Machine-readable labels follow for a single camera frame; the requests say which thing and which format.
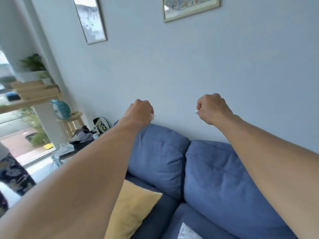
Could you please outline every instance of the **hand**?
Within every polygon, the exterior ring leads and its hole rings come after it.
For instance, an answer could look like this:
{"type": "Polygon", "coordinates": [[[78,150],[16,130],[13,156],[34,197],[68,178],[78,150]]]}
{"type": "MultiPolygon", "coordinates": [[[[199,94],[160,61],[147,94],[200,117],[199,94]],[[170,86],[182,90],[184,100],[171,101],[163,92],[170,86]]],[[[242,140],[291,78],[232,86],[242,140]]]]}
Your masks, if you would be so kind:
{"type": "Polygon", "coordinates": [[[140,129],[150,124],[154,109],[149,101],[137,99],[134,104],[126,110],[124,118],[140,126],[140,129]]]}
{"type": "Polygon", "coordinates": [[[204,95],[197,101],[199,117],[209,125],[218,125],[233,116],[225,100],[219,94],[204,95]]]}

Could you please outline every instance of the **couch cushion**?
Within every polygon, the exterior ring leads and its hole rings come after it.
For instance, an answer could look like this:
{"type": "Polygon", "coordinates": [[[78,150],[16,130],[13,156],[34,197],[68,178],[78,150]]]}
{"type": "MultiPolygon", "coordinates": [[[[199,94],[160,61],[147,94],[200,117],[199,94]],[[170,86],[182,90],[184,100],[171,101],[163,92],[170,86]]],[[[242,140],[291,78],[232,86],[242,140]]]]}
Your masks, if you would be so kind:
{"type": "Polygon", "coordinates": [[[128,172],[174,199],[181,199],[189,144],[181,134],[150,124],[135,139],[128,172]]]}
{"type": "Polygon", "coordinates": [[[178,206],[162,239],[176,239],[182,223],[188,225],[203,239],[238,239],[238,237],[220,228],[186,203],[178,206]]]}
{"type": "Polygon", "coordinates": [[[192,141],[186,160],[185,201],[209,220],[241,239],[296,238],[230,144],[192,141]]]}
{"type": "MultiPolygon", "coordinates": [[[[126,180],[151,191],[160,192],[159,189],[148,185],[130,174],[126,175],[126,180]]],[[[171,217],[173,216],[179,201],[163,193],[160,200],[153,207],[148,216],[143,220],[141,226],[137,229],[131,239],[159,239],[167,228],[171,217]]]]}

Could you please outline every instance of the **picture frame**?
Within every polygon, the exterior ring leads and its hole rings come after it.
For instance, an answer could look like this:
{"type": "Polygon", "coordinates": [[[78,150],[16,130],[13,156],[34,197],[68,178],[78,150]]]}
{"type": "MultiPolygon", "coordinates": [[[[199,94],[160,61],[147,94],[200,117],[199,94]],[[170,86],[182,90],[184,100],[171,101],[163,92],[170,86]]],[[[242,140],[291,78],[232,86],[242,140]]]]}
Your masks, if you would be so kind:
{"type": "Polygon", "coordinates": [[[98,0],[73,0],[87,44],[107,41],[98,0]]]}
{"type": "Polygon", "coordinates": [[[163,22],[220,7],[220,0],[162,0],[163,22]]]}

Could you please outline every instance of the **throw pillow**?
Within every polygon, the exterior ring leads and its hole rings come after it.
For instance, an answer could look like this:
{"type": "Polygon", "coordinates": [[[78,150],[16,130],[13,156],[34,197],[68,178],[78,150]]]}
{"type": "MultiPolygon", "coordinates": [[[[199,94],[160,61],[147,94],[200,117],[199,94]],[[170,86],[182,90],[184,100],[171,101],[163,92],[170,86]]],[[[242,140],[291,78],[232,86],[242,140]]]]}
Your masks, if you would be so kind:
{"type": "Polygon", "coordinates": [[[125,180],[104,239],[129,239],[162,195],[125,180]]]}
{"type": "Polygon", "coordinates": [[[202,239],[196,232],[194,232],[185,223],[181,225],[180,233],[177,239],[202,239]]]}

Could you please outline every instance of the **table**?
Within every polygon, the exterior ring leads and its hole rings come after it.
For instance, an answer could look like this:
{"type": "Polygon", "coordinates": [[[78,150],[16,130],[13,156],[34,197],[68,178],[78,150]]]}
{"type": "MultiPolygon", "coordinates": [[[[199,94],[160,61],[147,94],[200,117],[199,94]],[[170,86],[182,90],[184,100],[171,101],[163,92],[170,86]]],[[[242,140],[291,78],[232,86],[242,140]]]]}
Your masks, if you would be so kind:
{"type": "Polygon", "coordinates": [[[32,100],[17,100],[17,101],[8,101],[5,94],[0,94],[0,100],[5,100],[4,104],[0,104],[0,114],[12,112],[24,107],[40,105],[43,103],[49,103],[52,99],[62,100],[62,94],[54,94],[50,96],[44,96],[32,100]]]}

